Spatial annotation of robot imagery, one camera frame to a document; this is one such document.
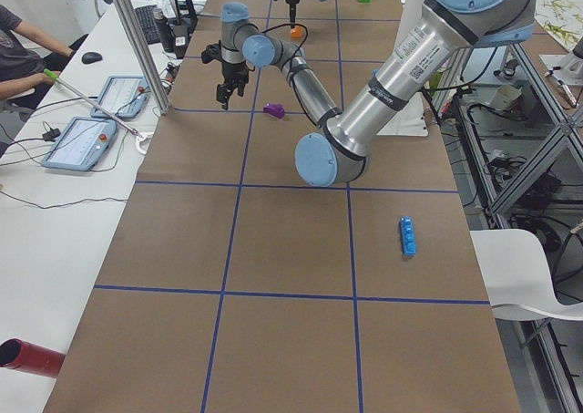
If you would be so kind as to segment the near blue teach pendant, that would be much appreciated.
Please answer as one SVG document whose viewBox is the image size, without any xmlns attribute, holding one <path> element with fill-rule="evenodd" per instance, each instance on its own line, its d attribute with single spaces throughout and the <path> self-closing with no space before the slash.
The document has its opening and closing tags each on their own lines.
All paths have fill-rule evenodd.
<svg viewBox="0 0 583 413">
<path fill-rule="evenodd" d="M 41 161 L 49 169 L 89 171 L 103 157 L 118 133 L 113 119 L 74 117 Z"/>
</svg>

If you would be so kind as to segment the red cylinder tube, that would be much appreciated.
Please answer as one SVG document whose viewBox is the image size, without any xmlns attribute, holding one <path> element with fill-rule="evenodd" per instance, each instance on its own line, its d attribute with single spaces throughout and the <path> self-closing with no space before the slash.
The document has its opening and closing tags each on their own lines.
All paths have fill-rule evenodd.
<svg viewBox="0 0 583 413">
<path fill-rule="evenodd" d="M 42 377 L 57 378 L 66 355 L 12 338 L 1 345 L 1 367 Z"/>
</svg>

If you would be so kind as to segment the white plastic chair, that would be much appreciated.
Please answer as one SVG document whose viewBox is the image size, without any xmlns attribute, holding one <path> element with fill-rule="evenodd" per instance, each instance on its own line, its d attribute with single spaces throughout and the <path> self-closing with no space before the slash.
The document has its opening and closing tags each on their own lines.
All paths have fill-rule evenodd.
<svg viewBox="0 0 583 413">
<path fill-rule="evenodd" d="M 476 258 L 496 319 L 582 320 L 582 304 L 563 305 L 555 296 L 539 239 L 520 229 L 471 231 Z"/>
</svg>

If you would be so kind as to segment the aluminium frame post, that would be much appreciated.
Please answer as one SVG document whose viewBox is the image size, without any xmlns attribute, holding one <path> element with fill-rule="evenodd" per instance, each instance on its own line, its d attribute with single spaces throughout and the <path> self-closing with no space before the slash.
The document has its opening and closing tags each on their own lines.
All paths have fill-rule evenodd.
<svg viewBox="0 0 583 413">
<path fill-rule="evenodd" d="M 120 22 L 128 37 L 142 73 L 149 84 L 150 93 L 156 100 L 161 115 L 170 108 L 166 90 L 162 86 L 154 59 L 149 51 L 146 38 L 143 35 L 131 0 L 113 0 Z"/>
</svg>

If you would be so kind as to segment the orange trapezoid block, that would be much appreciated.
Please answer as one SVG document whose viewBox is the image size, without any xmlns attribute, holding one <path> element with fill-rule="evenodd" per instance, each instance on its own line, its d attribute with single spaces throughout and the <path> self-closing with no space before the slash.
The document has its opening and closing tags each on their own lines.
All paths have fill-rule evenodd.
<svg viewBox="0 0 583 413">
<path fill-rule="evenodd" d="M 291 38 L 301 38 L 303 36 L 303 29 L 299 26 L 296 26 L 290 30 L 290 37 Z"/>
</svg>

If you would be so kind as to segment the long blue four-stud brick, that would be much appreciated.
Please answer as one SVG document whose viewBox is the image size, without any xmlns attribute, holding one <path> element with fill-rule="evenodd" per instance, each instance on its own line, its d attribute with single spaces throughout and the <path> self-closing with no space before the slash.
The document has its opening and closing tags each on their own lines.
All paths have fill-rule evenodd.
<svg viewBox="0 0 583 413">
<path fill-rule="evenodd" d="M 409 216 L 403 216 L 399 220 L 402 252 L 405 256 L 417 254 L 417 243 L 414 229 L 414 221 Z"/>
</svg>

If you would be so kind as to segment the purple trapezoid block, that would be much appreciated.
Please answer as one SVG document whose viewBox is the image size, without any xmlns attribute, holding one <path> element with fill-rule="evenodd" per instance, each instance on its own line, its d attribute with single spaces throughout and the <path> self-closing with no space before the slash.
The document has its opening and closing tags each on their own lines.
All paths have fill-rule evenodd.
<svg viewBox="0 0 583 413">
<path fill-rule="evenodd" d="M 283 105 L 277 103 L 265 104 L 263 106 L 263 112 L 272 117 L 275 117 L 276 119 L 283 119 L 286 115 Z"/>
</svg>

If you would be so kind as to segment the black computer mouse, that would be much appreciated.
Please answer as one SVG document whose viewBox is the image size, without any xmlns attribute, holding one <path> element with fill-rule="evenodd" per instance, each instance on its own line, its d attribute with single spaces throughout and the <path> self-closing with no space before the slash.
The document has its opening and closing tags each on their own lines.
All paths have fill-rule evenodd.
<svg viewBox="0 0 583 413">
<path fill-rule="evenodd" d="M 97 63 L 103 59 L 102 55 L 98 52 L 86 52 L 81 57 L 81 62 L 84 65 L 91 65 Z"/>
</svg>

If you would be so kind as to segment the brown paper table cover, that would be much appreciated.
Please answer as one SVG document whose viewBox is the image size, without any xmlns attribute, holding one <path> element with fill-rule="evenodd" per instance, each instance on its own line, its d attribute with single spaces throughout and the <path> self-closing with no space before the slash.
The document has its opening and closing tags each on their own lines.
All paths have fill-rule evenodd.
<svg viewBox="0 0 583 413">
<path fill-rule="evenodd" d="M 307 186 L 312 126 L 276 69 L 216 103 L 199 52 L 229 1 L 261 28 L 286 15 L 208 1 L 46 411 L 519 411 L 440 129 Z"/>
</svg>

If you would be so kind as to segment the black keyboard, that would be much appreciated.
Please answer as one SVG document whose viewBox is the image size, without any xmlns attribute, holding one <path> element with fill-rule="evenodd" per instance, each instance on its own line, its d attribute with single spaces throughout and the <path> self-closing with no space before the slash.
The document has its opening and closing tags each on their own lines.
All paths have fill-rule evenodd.
<svg viewBox="0 0 583 413">
<path fill-rule="evenodd" d="M 134 9 L 142 34 L 149 45 L 160 42 L 153 16 L 154 9 L 154 5 L 143 5 Z"/>
</svg>

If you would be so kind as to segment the far blue teach pendant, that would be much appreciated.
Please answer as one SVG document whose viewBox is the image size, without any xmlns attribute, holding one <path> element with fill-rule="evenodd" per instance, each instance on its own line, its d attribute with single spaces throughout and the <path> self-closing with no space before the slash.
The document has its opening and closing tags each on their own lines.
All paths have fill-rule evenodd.
<svg viewBox="0 0 583 413">
<path fill-rule="evenodd" d="M 147 80 L 142 76 L 109 76 L 97 104 L 121 119 L 133 119 L 146 106 Z"/>
</svg>

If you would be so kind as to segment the aluminium frame rack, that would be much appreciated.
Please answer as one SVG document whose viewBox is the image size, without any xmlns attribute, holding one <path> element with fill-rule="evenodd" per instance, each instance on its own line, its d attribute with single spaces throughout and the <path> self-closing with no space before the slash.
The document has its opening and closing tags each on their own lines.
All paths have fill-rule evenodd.
<svg viewBox="0 0 583 413">
<path fill-rule="evenodd" d="M 536 33 L 518 47 L 464 58 L 443 137 L 469 226 L 533 232 L 564 305 L 582 300 L 582 106 L 569 105 L 544 56 L 564 54 Z M 528 412 L 582 409 L 582 325 L 499 324 L 519 400 Z"/>
</svg>

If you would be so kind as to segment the dark water bottle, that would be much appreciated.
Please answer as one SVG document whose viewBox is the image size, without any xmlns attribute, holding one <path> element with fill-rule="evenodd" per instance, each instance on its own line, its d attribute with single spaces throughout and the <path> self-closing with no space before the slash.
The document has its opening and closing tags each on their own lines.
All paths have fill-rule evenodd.
<svg viewBox="0 0 583 413">
<path fill-rule="evenodd" d="M 168 19 L 159 7 L 153 9 L 152 15 L 163 50 L 172 53 L 174 51 L 174 36 Z"/>
</svg>

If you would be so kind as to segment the blue teach pendant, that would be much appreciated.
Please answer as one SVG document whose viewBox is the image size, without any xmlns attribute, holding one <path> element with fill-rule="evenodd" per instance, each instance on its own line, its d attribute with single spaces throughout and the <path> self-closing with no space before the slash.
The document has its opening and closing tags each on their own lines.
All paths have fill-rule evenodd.
<svg viewBox="0 0 583 413">
<path fill-rule="evenodd" d="M 146 106 L 147 80 L 142 76 L 109 76 L 97 104 L 121 119 L 133 119 Z"/>
<path fill-rule="evenodd" d="M 74 117 L 41 161 L 49 169 L 89 171 L 103 157 L 118 133 L 113 119 Z"/>
</svg>

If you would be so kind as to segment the seated person grey shirt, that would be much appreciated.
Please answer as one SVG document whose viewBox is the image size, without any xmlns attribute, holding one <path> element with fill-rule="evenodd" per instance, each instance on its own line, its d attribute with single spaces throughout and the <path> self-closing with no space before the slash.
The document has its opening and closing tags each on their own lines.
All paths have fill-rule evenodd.
<svg viewBox="0 0 583 413">
<path fill-rule="evenodd" d="M 25 48 L 15 35 L 40 45 L 50 54 L 39 56 Z M 58 76 L 86 39 L 87 34 L 67 45 L 1 5 L 1 99 L 35 109 L 54 84 L 44 70 Z"/>
</svg>

